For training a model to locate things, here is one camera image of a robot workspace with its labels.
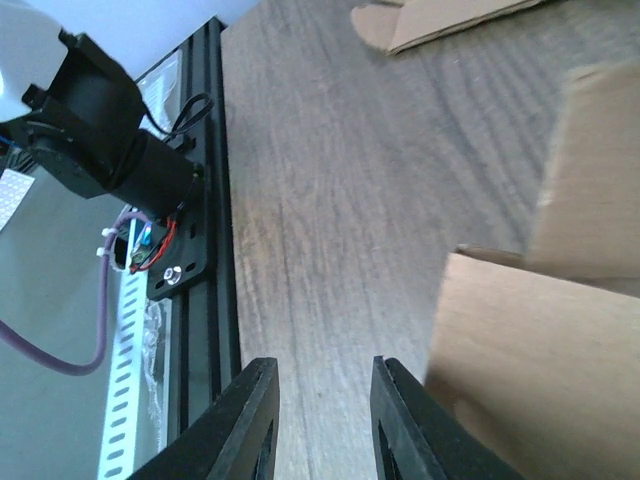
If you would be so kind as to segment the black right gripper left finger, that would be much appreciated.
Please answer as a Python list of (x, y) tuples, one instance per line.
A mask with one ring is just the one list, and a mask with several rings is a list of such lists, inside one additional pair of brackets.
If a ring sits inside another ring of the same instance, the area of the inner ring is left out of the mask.
[(176, 441), (133, 479), (272, 479), (279, 431), (279, 372), (256, 358)]

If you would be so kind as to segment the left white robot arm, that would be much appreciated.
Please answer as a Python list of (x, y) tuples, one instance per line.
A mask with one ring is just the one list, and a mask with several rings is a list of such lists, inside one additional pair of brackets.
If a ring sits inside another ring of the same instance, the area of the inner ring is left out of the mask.
[(201, 192), (197, 167), (169, 146), (214, 106), (185, 105), (170, 130), (141, 126), (152, 113), (126, 70), (85, 33), (66, 31), (24, 1), (1, 4), (1, 133), (68, 190), (110, 194), (152, 219), (178, 215)]

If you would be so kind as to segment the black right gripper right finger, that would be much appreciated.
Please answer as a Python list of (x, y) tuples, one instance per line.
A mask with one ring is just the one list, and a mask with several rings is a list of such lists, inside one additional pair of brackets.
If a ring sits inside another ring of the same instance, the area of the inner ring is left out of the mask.
[(380, 479), (520, 479), (395, 358), (376, 356), (370, 412)]

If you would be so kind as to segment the cardboard box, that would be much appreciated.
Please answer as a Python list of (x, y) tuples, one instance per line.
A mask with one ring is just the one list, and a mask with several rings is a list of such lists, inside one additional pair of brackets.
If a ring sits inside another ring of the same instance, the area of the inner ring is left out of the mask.
[(523, 254), (461, 246), (425, 386), (528, 479), (639, 475), (639, 68), (574, 70)]

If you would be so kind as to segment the black aluminium frame rail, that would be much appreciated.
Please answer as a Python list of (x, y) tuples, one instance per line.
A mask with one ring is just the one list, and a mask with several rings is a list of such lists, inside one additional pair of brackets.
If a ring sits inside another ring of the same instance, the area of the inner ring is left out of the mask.
[(202, 239), (197, 257), (181, 265), (195, 280), (175, 290), (168, 345), (166, 440), (173, 443), (241, 371), (230, 173), (221, 34), (211, 18), (184, 43), (187, 92), (208, 93), (212, 111), (190, 135), (204, 166), (203, 212), (183, 223), (187, 239)]

